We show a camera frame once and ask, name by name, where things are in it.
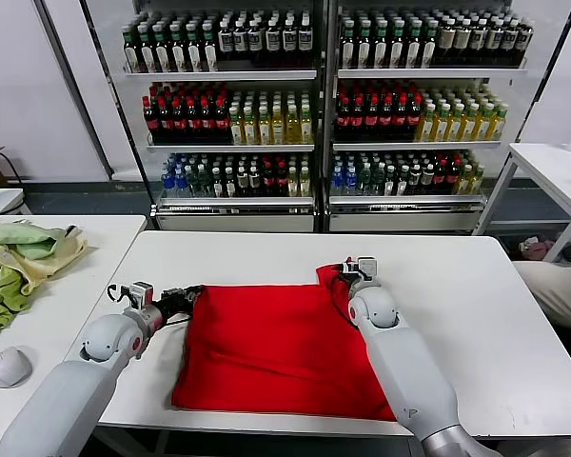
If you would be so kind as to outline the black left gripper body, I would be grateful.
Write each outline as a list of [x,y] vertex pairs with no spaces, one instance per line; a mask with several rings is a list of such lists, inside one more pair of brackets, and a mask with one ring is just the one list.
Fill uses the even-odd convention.
[[163,290],[158,300],[162,315],[187,314],[194,308],[194,288],[170,288]]

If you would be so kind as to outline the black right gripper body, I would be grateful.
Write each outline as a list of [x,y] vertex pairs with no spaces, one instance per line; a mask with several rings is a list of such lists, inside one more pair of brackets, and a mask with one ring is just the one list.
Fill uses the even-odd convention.
[[346,282],[352,286],[353,284],[363,280],[363,275],[360,273],[358,261],[348,259],[344,263],[346,263],[346,267],[345,270],[342,271],[342,274],[345,277],[343,282]]

